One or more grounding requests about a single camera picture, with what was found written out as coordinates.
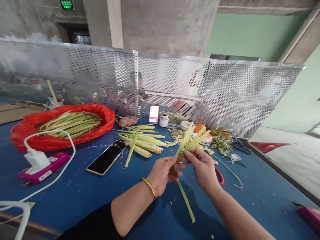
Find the pink device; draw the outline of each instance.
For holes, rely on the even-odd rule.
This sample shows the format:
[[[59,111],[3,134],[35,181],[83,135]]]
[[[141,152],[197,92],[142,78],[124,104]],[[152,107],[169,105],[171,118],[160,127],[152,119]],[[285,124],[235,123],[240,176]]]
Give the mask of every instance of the pink device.
[[[56,170],[58,170],[63,164],[70,160],[68,153],[57,152],[51,155],[48,160],[50,165],[39,170],[34,171],[33,167],[29,167],[26,170],[18,174],[19,177],[27,179],[30,184],[39,184]]]
[[[293,202],[293,204],[298,207],[297,212],[299,215],[320,237],[320,210],[311,207],[305,207],[295,202]]]

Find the green wall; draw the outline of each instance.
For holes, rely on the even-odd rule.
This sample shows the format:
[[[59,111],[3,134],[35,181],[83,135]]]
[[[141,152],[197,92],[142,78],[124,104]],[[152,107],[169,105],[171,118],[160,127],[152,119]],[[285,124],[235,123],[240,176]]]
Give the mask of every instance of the green wall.
[[[211,53],[261,57],[276,62],[301,27],[306,15],[216,15],[205,57]]]
[[[262,126],[307,132],[320,122],[320,45],[305,62],[306,69]]]

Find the roll of tape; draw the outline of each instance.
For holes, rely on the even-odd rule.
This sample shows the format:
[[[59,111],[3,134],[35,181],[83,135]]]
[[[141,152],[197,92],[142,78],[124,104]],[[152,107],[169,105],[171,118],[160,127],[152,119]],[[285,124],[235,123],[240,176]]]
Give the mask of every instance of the roll of tape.
[[[163,114],[160,116],[160,127],[167,127],[169,125],[169,116],[167,114]]]
[[[188,128],[190,127],[190,125],[191,125],[191,122],[182,121],[182,122],[180,123],[180,128],[181,128],[182,130],[184,130],[184,131],[187,131]]]

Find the pink object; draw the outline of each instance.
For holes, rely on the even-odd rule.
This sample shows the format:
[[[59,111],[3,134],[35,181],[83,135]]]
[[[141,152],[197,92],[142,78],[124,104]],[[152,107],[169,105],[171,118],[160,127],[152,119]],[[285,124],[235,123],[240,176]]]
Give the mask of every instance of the pink object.
[[[18,176],[27,179],[30,184],[39,184],[56,170],[58,170],[63,164],[69,161],[70,156],[68,153],[57,152],[51,155],[48,159],[51,164],[44,169],[34,172],[33,167],[29,167],[19,173]]]
[[[259,142],[251,142],[253,146],[258,148],[263,153],[271,152],[273,149],[276,149],[281,146],[292,145],[290,143],[259,143]]]
[[[300,207],[297,212],[320,237],[320,211],[315,208]]]

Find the ceiling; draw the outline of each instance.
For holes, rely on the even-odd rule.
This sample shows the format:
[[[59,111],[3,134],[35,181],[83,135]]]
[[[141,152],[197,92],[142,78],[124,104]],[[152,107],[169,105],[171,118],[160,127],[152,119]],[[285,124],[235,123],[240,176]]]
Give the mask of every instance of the ceiling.
[[[218,13],[293,15],[309,12],[318,0],[220,0]]]

